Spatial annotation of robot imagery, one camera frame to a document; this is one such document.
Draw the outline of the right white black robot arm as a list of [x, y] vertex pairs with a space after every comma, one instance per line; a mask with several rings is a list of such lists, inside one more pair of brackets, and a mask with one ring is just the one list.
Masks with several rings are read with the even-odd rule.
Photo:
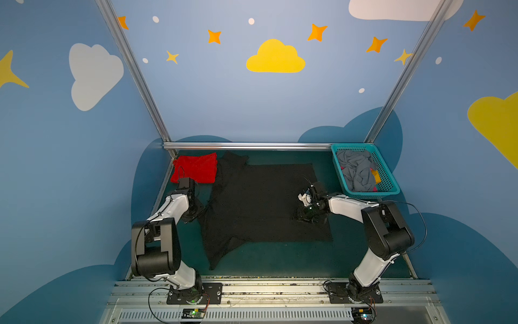
[[297, 212], [299, 220], [314, 223], [332, 213], [364, 226], [368, 250], [346, 285], [347, 297], [352, 301], [376, 296], [381, 276], [415, 243], [414, 235], [392, 201], [361, 201], [342, 194], [331, 197], [310, 191], [299, 194], [298, 200], [302, 202]]

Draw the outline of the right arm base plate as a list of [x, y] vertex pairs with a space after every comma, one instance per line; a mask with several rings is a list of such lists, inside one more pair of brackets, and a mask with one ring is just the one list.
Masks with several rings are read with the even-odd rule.
[[382, 304], [384, 302], [379, 285], [376, 283], [370, 287], [363, 287], [353, 282], [323, 283], [331, 304]]

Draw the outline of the black printed t shirt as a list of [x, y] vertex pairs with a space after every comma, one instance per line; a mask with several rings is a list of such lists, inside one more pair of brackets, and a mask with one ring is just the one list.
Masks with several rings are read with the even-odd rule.
[[324, 217], [298, 217], [304, 208], [299, 197], [317, 181], [311, 163], [250, 165], [248, 159], [223, 154], [209, 202], [198, 216], [210, 270], [245, 243], [332, 241]]

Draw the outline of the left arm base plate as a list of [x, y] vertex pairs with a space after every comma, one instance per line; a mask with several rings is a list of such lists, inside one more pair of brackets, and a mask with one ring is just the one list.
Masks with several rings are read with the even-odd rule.
[[167, 293], [168, 305], [205, 305], [210, 302], [211, 305], [221, 304], [223, 295], [222, 283], [202, 283], [193, 288], [176, 290], [173, 286], [169, 288]]

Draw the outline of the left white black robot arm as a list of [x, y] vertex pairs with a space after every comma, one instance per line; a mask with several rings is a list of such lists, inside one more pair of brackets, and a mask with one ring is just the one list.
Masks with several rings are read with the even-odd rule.
[[198, 298], [202, 294], [199, 273], [182, 261], [178, 223], [194, 221], [203, 208], [195, 195], [196, 183], [181, 178], [157, 212], [133, 224], [132, 274], [150, 282], [163, 280], [174, 292]]

